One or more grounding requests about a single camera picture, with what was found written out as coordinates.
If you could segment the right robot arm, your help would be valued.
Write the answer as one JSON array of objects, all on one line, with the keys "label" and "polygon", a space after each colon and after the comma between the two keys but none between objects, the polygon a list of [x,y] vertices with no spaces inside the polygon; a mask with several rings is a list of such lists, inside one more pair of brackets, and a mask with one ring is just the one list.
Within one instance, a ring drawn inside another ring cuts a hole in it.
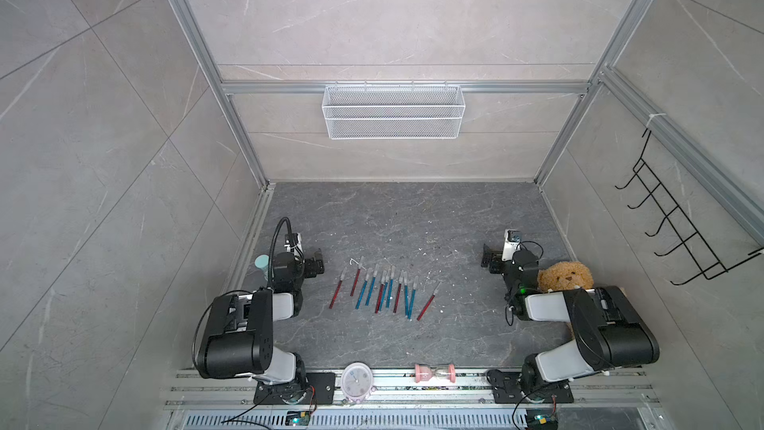
[{"label": "right robot arm", "polygon": [[524,396],[545,398],[565,382],[614,368],[644,366],[660,358],[660,346],[619,287],[596,287],[578,262],[541,270],[524,242],[511,251],[483,246],[481,266],[503,277],[505,320],[568,324],[572,340],[527,356],[517,378]]}]

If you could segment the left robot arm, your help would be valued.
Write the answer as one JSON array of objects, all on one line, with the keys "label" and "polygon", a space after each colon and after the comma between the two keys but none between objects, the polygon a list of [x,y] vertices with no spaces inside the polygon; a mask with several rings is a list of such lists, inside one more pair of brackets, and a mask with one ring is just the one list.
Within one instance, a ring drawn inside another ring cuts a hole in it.
[{"label": "left robot arm", "polygon": [[305,257],[296,250],[256,259],[263,272],[271,265],[275,266],[271,288],[226,293],[205,311],[201,344],[192,346],[193,364],[202,377],[250,377],[278,390],[308,389],[302,358],[276,347],[274,323],[300,313],[302,284],[324,272],[322,253]]}]

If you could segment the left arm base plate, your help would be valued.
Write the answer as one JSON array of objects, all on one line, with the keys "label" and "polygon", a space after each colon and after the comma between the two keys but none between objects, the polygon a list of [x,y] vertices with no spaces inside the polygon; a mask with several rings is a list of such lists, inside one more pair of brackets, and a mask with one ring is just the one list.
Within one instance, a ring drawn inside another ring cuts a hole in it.
[{"label": "left arm base plate", "polygon": [[336,390],[336,374],[330,371],[300,374],[289,383],[259,383],[253,399],[259,405],[330,405]]}]

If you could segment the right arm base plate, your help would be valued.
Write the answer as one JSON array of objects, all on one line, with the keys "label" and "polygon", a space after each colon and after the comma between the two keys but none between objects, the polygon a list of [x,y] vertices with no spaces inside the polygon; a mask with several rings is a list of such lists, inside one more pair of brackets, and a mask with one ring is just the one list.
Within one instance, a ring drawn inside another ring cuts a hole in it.
[{"label": "right arm base plate", "polygon": [[519,371],[504,371],[497,368],[485,373],[491,386],[493,401],[496,404],[574,402],[574,396],[567,381],[545,382],[532,380]]}]

